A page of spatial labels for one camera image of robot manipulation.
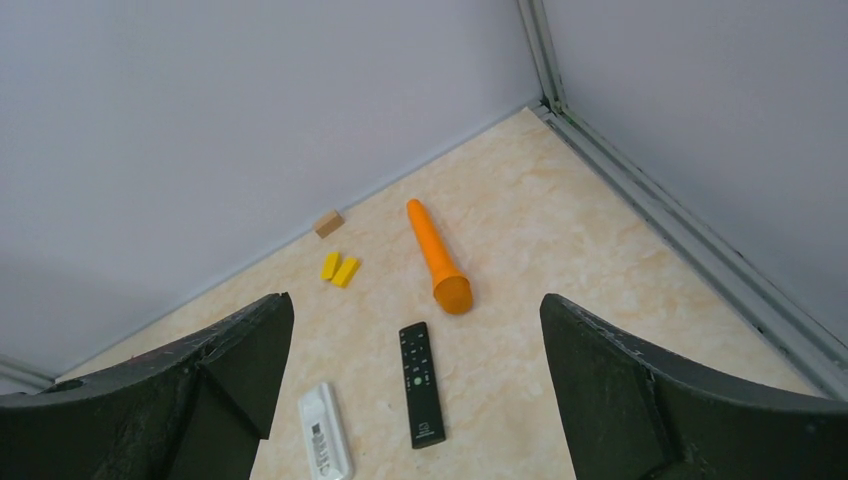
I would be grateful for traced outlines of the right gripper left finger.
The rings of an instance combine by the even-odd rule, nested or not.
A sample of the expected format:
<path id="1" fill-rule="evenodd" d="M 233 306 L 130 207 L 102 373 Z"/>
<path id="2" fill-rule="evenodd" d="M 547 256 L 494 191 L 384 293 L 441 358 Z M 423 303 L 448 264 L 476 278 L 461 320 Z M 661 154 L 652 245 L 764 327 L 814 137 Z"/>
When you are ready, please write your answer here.
<path id="1" fill-rule="evenodd" d="M 112 367 L 1 399 L 5 479 L 246 479 L 271 433 L 294 308 L 266 295 Z"/>

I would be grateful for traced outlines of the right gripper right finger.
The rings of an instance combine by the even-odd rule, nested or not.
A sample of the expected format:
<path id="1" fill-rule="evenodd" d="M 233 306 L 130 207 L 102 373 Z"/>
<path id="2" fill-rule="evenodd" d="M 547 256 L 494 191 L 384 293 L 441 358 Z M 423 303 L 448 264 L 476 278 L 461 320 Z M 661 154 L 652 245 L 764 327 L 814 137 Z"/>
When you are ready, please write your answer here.
<path id="1" fill-rule="evenodd" d="M 567 298 L 540 305 L 580 479 L 843 479 L 847 405 L 729 375 Z"/>

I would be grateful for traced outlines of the white remote control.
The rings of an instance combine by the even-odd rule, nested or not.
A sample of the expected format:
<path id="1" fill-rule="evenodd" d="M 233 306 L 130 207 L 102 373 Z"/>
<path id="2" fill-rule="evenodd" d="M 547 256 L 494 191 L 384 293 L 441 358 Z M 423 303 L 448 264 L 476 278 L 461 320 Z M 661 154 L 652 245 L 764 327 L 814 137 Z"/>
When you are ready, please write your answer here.
<path id="1" fill-rule="evenodd" d="M 331 385 L 322 382 L 298 400 L 311 478 L 350 480 L 354 466 Z"/>

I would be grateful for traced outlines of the black remote control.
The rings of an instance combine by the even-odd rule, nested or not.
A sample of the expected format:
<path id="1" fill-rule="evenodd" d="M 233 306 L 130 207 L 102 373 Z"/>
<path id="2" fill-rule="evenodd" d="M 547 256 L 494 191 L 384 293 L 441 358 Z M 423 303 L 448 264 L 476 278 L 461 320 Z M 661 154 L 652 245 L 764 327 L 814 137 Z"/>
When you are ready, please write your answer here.
<path id="1" fill-rule="evenodd" d="M 446 440 L 446 430 L 426 322 L 399 331 L 411 447 L 423 449 Z"/>

